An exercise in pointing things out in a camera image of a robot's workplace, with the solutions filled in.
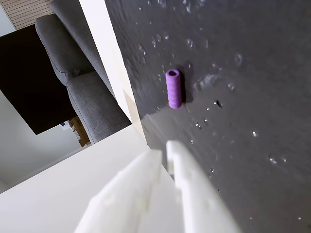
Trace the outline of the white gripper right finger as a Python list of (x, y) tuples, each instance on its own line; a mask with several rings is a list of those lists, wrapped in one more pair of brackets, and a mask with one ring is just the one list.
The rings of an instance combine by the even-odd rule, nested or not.
[(181, 193), (186, 233), (240, 233), (241, 228), (190, 151), (167, 141), (168, 172)]

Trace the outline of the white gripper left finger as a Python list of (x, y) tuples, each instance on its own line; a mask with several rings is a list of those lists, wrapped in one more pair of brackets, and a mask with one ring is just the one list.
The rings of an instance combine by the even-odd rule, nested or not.
[(136, 157), (92, 197), (75, 232), (136, 233), (159, 182), (162, 152)]

